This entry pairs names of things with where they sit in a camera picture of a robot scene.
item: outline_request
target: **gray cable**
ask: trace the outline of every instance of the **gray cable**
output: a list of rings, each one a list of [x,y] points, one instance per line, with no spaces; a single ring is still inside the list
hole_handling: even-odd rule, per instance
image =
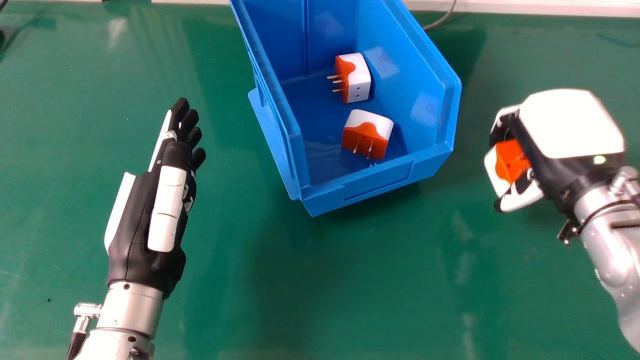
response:
[[[449,9],[449,11],[446,14],[444,14],[441,18],[439,18],[438,20],[432,22],[431,24],[429,24],[427,26],[423,26],[422,28],[424,29],[424,31],[434,29],[434,28],[438,27],[440,24],[442,24],[443,22],[445,22],[445,20],[447,20],[451,16],[451,14],[453,13],[453,9],[456,7],[456,3],[458,3],[458,0],[453,0],[453,3],[451,4],[451,8]]]

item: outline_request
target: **green table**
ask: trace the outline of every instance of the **green table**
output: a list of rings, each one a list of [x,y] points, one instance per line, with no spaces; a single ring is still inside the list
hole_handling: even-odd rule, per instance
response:
[[[438,14],[417,14],[422,23]],[[76,302],[101,302],[102,238],[178,96],[209,158],[157,358],[629,359],[579,242],[550,204],[493,211],[495,112],[588,88],[640,165],[640,20],[455,15],[431,32],[463,81],[436,177],[310,218],[290,201],[247,99],[227,7],[12,3],[0,13],[0,359],[63,359]]]

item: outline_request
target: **robotic hand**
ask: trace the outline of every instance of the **robotic hand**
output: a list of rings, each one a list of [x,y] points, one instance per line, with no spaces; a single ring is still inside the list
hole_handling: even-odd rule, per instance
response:
[[[567,217],[558,238],[580,236],[620,329],[640,352],[640,184],[625,142],[602,103],[584,90],[557,89],[501,109],[484,165],[508,212],[546,198]]]
[[[109,290],[103,305],[74,309],[67,360],[153,358],[163,302],[186,263],[180,243],[196,197],[195,172],[206,158],[194,150],[202,137],[197,122],[198,113],[180,98],[164,118],[148,172],[124,174],[104,235]]]

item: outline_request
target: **blue plastic bin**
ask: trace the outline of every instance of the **blue plastic bin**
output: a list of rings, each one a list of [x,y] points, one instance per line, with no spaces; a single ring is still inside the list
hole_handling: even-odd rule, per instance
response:
[[[401,0],[231,0],[255,76],[249,99],[289,197],[320,215],[433,176],[453,151],[461,83]],[[326,77],[362,53],[368,101]],[[353,109],[395,122],[386,156],[341,147]]]

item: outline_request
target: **white wall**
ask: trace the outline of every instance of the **white wall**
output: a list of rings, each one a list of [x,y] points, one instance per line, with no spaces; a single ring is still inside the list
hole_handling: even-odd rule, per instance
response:
[[[152,0],[155,3],[228,4],[228,0]],[[411,10],[446,11],[450,0],[404,0]],[[640,17],[640,0],[458,0],[458,12]]]

